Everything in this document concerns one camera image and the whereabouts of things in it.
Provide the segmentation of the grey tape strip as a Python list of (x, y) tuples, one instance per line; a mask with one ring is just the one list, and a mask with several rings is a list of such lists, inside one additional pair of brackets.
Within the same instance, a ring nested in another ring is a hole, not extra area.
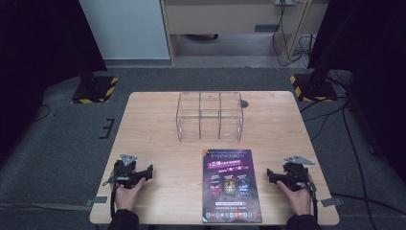
[(344, 204), (343, 200), (340, 197), (331, 197), (327, 199), (322, 199), (321, 203), (324, 207), (340, 206)]
[(84, 203), (86, 207), (92, 207), (95, 203), (105, 203), (107, 201), (106, 196), (95, 196), (93, 198), (87, 199)]

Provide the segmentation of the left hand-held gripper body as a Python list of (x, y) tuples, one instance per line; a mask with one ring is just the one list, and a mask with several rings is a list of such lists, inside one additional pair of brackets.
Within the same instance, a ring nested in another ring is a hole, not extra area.
[(131, 189), (145, 176), (143, 172), (136, 172), (135, 155), (122, 154), (114, 164), (113, 175), (107, 180), (108, 183), (118, 183), (126, 189)]

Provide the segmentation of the black stand base striped edge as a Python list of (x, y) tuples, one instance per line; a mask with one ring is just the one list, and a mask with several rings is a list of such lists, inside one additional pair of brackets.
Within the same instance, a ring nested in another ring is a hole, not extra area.
[(326, 80), (313, 78), (311, 74), (294, 74), (289, 79), (300, 102), (337, 100), (334, 88)]
[(95, 83), (85, 85), (81, 82), (72, 96), (73, 104), (106, 103), (118, 82), (115, 77), (95, 77)]

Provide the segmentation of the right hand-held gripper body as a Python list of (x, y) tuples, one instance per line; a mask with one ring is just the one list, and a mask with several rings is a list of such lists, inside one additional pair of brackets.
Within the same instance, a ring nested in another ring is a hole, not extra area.
[(286, 172), (283, 184), (292, 192), (307, 188), (310, 192), (316, 192), (314, 183), (308, 177), (308, 168), (305, 165), (314, 165), (314, 162), (300, 155), (285, 157), (286, 163), (282, 166)]

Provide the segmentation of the black curtain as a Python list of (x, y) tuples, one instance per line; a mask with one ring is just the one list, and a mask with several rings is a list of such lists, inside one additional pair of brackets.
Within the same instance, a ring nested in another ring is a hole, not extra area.
[(41, 107), (45, 90), (106, 69), (79, 0), (0, 0), (0, 164)]
[(352, 73), (355, 113), (406, 183), (406, 0), (330, 0), (308, 66)]

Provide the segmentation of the person's right hand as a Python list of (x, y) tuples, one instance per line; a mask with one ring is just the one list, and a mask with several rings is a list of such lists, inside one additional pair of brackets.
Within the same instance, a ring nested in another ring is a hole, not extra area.
[(311, 196), (307, 189), (301, 189), (299, 191), (291, 191), (285, 184), (281, 181), (277, 182), (279, 188), (286, 195), (292, 212), (297, 216), (304, 216), (311, 214)]

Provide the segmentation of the black tape floor mark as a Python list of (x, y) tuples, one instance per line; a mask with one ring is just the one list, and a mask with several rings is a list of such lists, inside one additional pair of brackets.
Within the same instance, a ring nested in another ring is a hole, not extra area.
[(112, 128), (115, 124), (115, 119), (114, 118), (107, 118), (105, 121), (104, 126), (101, 128), (104, 131), (104, 134), (102, 136), (100, 136), (100, 139), (108, 139)]

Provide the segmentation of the person's left hand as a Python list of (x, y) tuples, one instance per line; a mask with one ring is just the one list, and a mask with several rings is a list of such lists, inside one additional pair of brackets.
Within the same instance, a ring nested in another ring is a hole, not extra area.
[(122, 185), (116, 187), (115, 203), (118, 210), (135, 212), (139, 194), (144, 187), (146, 180), (142, 178), (133, 188), (126, 189)]

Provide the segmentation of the light wooden desk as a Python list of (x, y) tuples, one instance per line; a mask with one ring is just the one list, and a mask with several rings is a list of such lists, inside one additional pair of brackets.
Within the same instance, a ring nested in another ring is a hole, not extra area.
[(303, 35), (318, 33), (330, 0), (298, 0), (275, 6), (275, 0), (160, 0), (169, 46), (175, 60), (180, 35), (272, 33), (282, 63), (293, 60)]

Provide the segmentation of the purple printed brochure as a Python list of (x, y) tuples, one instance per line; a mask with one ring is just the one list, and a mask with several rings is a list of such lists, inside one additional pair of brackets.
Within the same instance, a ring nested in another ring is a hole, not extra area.
[(204, 223), (262, 223), (252, 152), (208, 149), (203, 157)]

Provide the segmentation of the clear acrylic compartment organizer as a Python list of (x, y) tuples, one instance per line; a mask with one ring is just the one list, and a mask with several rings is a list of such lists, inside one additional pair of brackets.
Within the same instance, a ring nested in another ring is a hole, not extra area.
[(183, 140), (237, 140), (244, 115), (239, 92), (181, 92), (176, 110), (176, 128)]

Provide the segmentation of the white panel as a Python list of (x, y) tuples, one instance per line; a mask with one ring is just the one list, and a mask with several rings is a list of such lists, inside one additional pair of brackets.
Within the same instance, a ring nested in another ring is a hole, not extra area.
[(160, 0), (79, 3), (104, 59), (169, 59)]

